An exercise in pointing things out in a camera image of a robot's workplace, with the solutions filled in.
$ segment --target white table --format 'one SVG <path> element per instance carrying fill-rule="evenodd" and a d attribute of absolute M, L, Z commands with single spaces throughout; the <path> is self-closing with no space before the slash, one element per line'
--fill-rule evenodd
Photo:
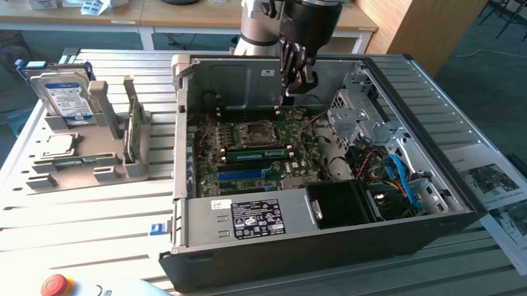
<path fill-rule="evenodd" d="M 241 22 L 242 6 L 237 0 L 226 4 L 202 0 L 190 6 L 169 5 L 161 0 L 131 0 L 97 17 L 81 15 L 79 8 L 30 10 L 26 0 L 0 2 L 0 30 L 138 33 L 146 51 L 155 50 L 155 33 L 239 35 Z M 329 50 L 365 53 L 377 30 L 366 13 L 349 5 L 336 30 L 336 45 Z"/>

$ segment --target green circuit board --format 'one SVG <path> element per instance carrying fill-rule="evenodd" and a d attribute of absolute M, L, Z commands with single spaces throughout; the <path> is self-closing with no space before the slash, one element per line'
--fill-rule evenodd
<path fill-rule="evenodd" d="M 194 126 L 193 130 L 197 133 L 197 197 L 214 197 L 221 195 L 243 194 L 251 192 L 283 190 L 282 181 L 286 178 L 302 177 L 306 183 L 320 181 L 318 171 L 313 168 L 309 156 L 306 155 L 300 134 L 304 126 L 309 123 L 312 117 L 300 109 L 291 108 L 283 110 L 282 116 L 275 121 L 253 121 L 226 123 L 211 116 L 201 116 L 201 120 L 191 121 L 189 126 Z M 261 125 L 266 128 L 273 127 L 274 134 L 265 133 Z M 265 150 L 269 155 L 271 153 L 282 154 L 285 150 L 285 158 L 275 159 L 242 159 L 237 160 L 234 157 L 227 157 L 230 147 L 233 149 L 241 148 L 245 134 L 239 133 L 241 127 L 254 126 L 253 133 L 255 135 L 251 140 L 254 143 L 266 141 L 274 143 L 275 146 L 266 146 L 265 148 L 255 147 L 257 152 L 233 152 L 229 155 L 250 155 L 262 154 Z M 225 131 L 234 131 L 233 137 L 225 134 Z M 318 153 L 318 148 L 313 149 L 312 153 Z M 243 166 L 253 165 L 266 168 L 265 178 L 242 178 L 222 180 L 219 178 L 221 167 L 227 164 L 241 164 Z"/>

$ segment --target blue pci slot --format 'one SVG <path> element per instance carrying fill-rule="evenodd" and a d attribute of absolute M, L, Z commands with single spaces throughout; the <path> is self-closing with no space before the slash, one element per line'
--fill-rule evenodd
<path fill-rule="evenodd" d="M 273 167 L 263 170 L 246 170 L 246 171 L 223 171 L 218 173 L 218 180 L 235 180 L 235 179 L 266 179 L 267 172 Z"/>

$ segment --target printed manual page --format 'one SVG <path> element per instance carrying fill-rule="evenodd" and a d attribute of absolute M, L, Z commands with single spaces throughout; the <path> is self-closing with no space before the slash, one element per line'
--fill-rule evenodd
<path fill-rule="evenodd" d="M 527 181 L 502 153 L 485 144 L 445 152 L 485 205 L 481 219 L 512 263 L 527 274 Z"/>

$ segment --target blue hard drive label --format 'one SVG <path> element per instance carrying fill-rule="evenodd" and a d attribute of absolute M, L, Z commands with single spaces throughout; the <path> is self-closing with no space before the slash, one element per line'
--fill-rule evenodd
<path fill-rule="evenodd" d="M 46 88 L 53 104 L 63 117 L 73 122 L 78 121 L 79 124 L 83 124 L 86 120 L 94 117 L 94 112 L 86 99 L 87 94 L 83 92 L 79 83 L 47 83 Z"/>

